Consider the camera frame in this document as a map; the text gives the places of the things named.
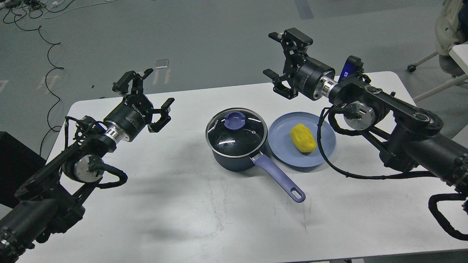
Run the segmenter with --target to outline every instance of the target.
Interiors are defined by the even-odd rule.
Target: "tape mark on floor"
[[[156,83],[158,83],[158,77],[159,77],[159,70],[155,70],[154,78],[153,78],[153,85],[156,85]]]
[[[166,71],[166,78],[164,79],[164,84],[169,83],[169,77],[171,76],[171,69]]]
[[[49,89],[52,89],[52,87],[54,86],[55,84],[55,81],[60,78],[59,75],[55,75],[55,76],[49,76],[47,77],[47,80],[50,80],[52,79],[51,81],[47,81],[47,86],[49,86]],[[42,80],[41,82],[39,83],[39,85],[37,86],[36,90],[42,88],[45,84],[45,77],[42,77]]]
[[[0,80],[0,93],[5,88],[9,80]]]
[[[299,13],[299,18],[302,20],[313,19],[314,15],[310,9],[309,2],[307,0],[294,0],[296,4],[297,12]]]

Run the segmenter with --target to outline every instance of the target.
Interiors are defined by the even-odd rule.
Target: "chair wheel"
[[[414,72],[416,70],[416,66],[411,64],[411,65],[408,65],[408,67],[406,67],[408,69],[408,72]]]

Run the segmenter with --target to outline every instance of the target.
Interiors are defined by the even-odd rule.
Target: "pot lid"
[[[205,130],[206,141],[216,153],[231,158],[249,156],[267,137],[265,121],[255,112],[230,108],[216,114]]]

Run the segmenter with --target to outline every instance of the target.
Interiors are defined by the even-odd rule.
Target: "plate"
[[[317,124],[319,117],[308,112],[290,112],[277,118],[268,130],[268,144],[273,154],[282,162],[299,168],[310,168],[325,162],[318,147],[311,153],[300,152],[293,143],[289,133],[299,123],[304,124],[317,141]],[[335,150],[336,135],[330,124],[323,122],[322,146],[327,157]]]

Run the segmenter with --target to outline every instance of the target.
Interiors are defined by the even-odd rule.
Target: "handle hole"
[[[297,199],[301,199],[301,198],[302,198],[302,195],[297,191],[296,188],[291,188],[291,193],[292,193]]]

